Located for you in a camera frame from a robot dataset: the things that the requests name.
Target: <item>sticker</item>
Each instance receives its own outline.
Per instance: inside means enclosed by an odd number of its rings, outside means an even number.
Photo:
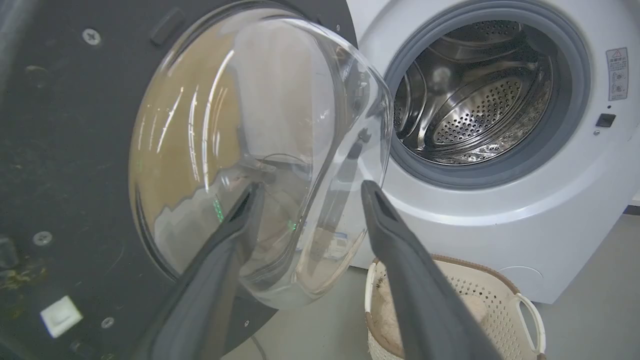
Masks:
[[[629,86],[627,48],[608,50],[607,64],[609,66],[609,101],[626,99]]]

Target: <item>open door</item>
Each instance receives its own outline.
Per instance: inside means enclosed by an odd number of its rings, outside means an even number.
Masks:
[[[392,136],[382,78],[337,34],[264,4],[206,15],[140,106],[131,206],[150,252],[181,273],[242,189],[265,184],[241,282],[272,307],[331,288],[365,237],[360,183],[381,183]]]

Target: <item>laundry basket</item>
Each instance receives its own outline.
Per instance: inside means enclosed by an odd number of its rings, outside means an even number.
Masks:
[[[447,280],[460,295],[480,297],[486,308],[486,318],[481,322],[486,335],[491,339],[504,360],[544,360],[545,328],[536,307],[522,296],[515,285],[502,274],[484,266],[443,256],[433,256]],[[375,284],[386,281],[387,269],[376,259],[369,267],[365,288],[365,318],[369,330],[369,352],[373,360],[404,359],[400,346],[392,344],[382,336],[374,324],[371,303]],[[531,312],[537,333],[534,346],[520,310],[520,304]]]

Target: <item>gray floor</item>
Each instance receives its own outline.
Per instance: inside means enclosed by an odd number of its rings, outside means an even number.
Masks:
[[[538,304],[549,359],[640,359],[640,217],[623,215],[560,299]],[[317,302],[279,311],[255,335],[269,360],[370,360],[366,272],[349,269]],[[262,360],[253,341],[224,360]]]

